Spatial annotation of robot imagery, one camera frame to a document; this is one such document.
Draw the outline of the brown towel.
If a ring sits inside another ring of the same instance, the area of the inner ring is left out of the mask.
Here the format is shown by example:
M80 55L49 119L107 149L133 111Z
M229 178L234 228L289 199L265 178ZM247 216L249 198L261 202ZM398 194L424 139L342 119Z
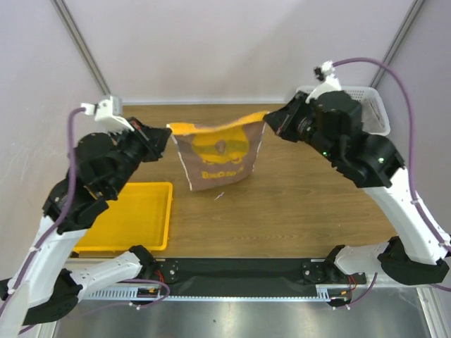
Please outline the brown towel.
M254 171L267 111L214 126L169 123L190 191L200 192L239 182Z

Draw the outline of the grey towel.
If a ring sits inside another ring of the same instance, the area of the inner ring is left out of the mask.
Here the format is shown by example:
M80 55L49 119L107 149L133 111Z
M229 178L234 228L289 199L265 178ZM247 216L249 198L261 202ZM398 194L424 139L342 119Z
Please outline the grey towel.
M380 113L368 99L362 101L362 122L364 131L368 133L380 134L385 129Z

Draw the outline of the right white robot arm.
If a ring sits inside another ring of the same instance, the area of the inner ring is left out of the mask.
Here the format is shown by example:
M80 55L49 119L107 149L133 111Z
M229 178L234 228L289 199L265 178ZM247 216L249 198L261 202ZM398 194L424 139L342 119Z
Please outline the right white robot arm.
M380 244L336 246L326 257L324 273L334 283L355 273L384 273L400 284L441 283L450 271L445 259L450 239L426 206L412 197L409 171L394 144L363 129L362 105L344 91L310 99L298 92L264 121L281 139L304 142L338 173L379 206L396 231Z

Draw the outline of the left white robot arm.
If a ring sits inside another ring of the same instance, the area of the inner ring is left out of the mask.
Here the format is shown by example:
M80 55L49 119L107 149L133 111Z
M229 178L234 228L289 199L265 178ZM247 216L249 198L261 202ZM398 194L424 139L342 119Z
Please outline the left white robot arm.
M95 220L118 199L140 164L159 160L171 136L136 118L121 132L95 132L69 145L66 177L50 191L39 230L19 271L1 281L1 336L69 314L84 296L109 285L153 278L155 260L141 245L78 272L65 263Z

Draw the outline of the white perforated basket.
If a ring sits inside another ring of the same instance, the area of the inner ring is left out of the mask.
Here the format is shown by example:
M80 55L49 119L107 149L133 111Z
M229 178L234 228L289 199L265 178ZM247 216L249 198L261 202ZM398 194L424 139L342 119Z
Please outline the white perforated basket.
M301 86L292 98L310 109L319 132L338 140L343 135L355 137L364 132L380 136L390 133L390 123L382 99L370 87Z

